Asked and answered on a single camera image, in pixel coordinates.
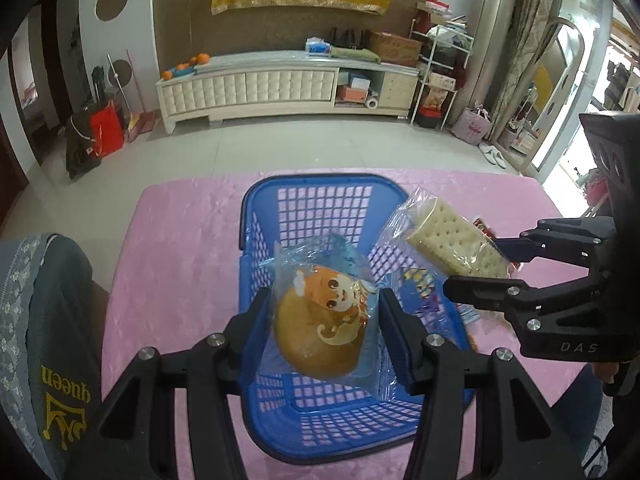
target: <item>pink tablecloth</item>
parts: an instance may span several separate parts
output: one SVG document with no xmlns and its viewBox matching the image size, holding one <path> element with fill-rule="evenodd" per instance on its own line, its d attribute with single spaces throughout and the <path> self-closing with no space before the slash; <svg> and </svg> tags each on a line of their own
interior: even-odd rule
<svg viewBox="0 0 640 480">
<path fill-rule="evenodd" d="M 511 175 L 453 171 L 377 170 L 408 191 L 420 185 L 447 200 L 460 214 L 481 216 L 501 237 L 514 237 L 540 218 L 559 217 L 535 180 Z M 167 182 L 146 189 L 133 215 L 120 253 L 107 312 L 102 350 L 105 396 L 143 346 L 161 352 L 190 348 L 221 331 L 238 308 L 238 220 L 242 197 L 266 173 L 236 174 Z M 533 286 L 585 275 L 566 264 L 535 260 L 520 277 Z M 553 404 L 581 365 L 524 358 L 507 328 L 472 325 L 482 352 L 511 348 L 545 399 Z M 185 397 L 177 395 L 177 452 L 180 477 L 193 478 L 186 430 Z M 384 452 L 322 466 L 292 466 L 270 458 L 244 429 L 240 403 L 230 399 L 242 458 L 255 479 L 400 479 L 411 449 Z M 471 470 L 475 417 L 465 418 L 460 473 Z"/>
</svg>

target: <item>human hand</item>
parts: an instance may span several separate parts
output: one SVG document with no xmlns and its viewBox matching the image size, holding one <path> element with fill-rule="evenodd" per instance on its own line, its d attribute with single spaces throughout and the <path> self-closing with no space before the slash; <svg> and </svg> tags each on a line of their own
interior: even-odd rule
<svg viewBox="0 0 640 480">
<path fill-rule="evenodd" d="M 603 383 L 613 384 L 613 377 L 620 371 L 618 363 L 591 363 L 593 375 Z"/>
</svg>

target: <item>metal shelf rack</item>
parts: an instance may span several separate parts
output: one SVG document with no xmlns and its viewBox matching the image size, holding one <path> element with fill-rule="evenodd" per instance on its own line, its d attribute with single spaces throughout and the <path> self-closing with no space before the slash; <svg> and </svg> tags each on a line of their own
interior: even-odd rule
<svg viewBox="0 0 640 480">
<path fill-rule="evenodd" d="M 417 30 L 414 30 L 414 26 L 415 26 L 415 18 L 412 20 L 411 22 L 411 30 L 409 32 L 409 38 L 413 38 L 414 36 L 418 36 L 419 38 L 428 38 L 427 34 L 424 34 L 422 32 L 418 32 Z M 449 90 L 440 86 L 436 86 L 436 85 L 432 85 L 428 83 L 428 78 L 429 78 L 429 74 L 431 73 L 431 67 L 432 66 L 439 66 L 442 68 L 446 68 L 448 70 L 453 70 L 452 66 L 449 65 L 445 65 L 443 63 L 439 63 L 435 60 L 433 60 L 433 55 L 436 51 L 436 46 L 437 44 L 443 44 L 445 45 L 447 48 L 454 48 L 456 50 L 459 50 L 460 52 L 464 52 L 466 54 L 465 57 L 465 63 L 463 65 L 464 68 L 466 68 L 466 64 L 469 61 L 469 57 L 471 56 L 471 51 L 473 49 L 473 44 L 474 44 L 474 38 L 468 34 L 464 34 L 462 32 L 460 32 L 460 30 L 456 27 L 451 27 L 449 25 L 435 25 L 433 28 L 436 28 L 436 37 L 435 40 L 433 41 L 433 46 L 431 47 L 431 53 L 429 57 L 423 56 L 422 54 L 420 54 L 420 59 L 422 61 L 424 61 L 427 64 L 427 68 L 424 72 L 424 74 L 422 74 L 422 71 L 420 71 L 420 90 L 418 92 L 418 99 L 415 102 L 414 105 L 414 111 L 411 113 L 411 120 L 409 122 L 409 124 L 414 124 L 415 121 L 415 115 L 418 113 L 418 108 L 420 106 L 420 101 L 422 99 L 422 94 L 424 93 L 424 87 L 425 86 L 430 86 L 432 88 L 439 88 L 441 90 L 447 90 L 447 92 L 450 92 L 452 94 L 451 96 L 451 100 L 449 102 L 449 107 L 447 107 L 447 113 L 444 115 L 444 117 L 442 118 L 442 123 L 440 124 L 440 127 L 442 128 L 444 126 L 444 124 L 447 122 L 447 118 L 449 117 L 449 113 L 451 111 L 451 106 L 453 105 L 453 101 L 456 98 L 456 94 L 458 94 L 457 90 Z M 466 48 L 462 48 L 461 46 L 457 46 L 457 45 L 450 45 L 447 43 L 443 43 L 442 41 L 438 41 L 438 38 L 440 37 L 440 29 L 446 29 L 446 30 L 450 30 L 452 32 L 455 32 L 457 35 L 459 36 L 464 36 L 465 38 L 467 38 L 468 40 L 471 41 L 470 45 L 469 45 L 469 49 L 467 50 Z"/>
</svg>

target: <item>white slipper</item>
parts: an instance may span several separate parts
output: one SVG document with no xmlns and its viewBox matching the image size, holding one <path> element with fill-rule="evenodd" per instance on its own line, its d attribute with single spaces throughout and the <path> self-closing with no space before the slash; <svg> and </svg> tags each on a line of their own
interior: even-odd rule
<svg viewBox="0 0 640 480">
<path fill-rule="evenodd" d="M 500 153 L 500 150 L 498 148 L 496 148 L 495 146 L 492 146 L 492 154 L 494 156 L 494 160 L 495 163 L 500 166 L 503 170 L 507 169 L 507 163 L 504 161 L 504 157 L 502 156 L 502 153 Z"/>
<path fill-rule="evenodd" d="M 494 147 L 492 145 L 487 144 L 486 142 L 481 142 L 478 145 L 478 149 L 482 152 L 487 162 L 490 162 L 494 166 L 496 165 L 496 160 L 493 153 Z"/>
</svg>

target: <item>beige curtain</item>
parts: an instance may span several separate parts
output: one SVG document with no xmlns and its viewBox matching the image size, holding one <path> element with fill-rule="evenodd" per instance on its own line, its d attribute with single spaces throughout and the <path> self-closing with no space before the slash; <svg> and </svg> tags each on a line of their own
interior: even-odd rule
<svg viewBox="0 0 640 480">
<path fill-rule="evenodd" d="M 509 105 L 509 100 L 522 73 L 542 41 L 552 4 L 553 0 L 516 0 L 514 10 L 516 33 L 511 47 L 511 62 L 506 80 L 492 110 L 494 124 L 500 122 L 500 117 Z"/>
</svg>

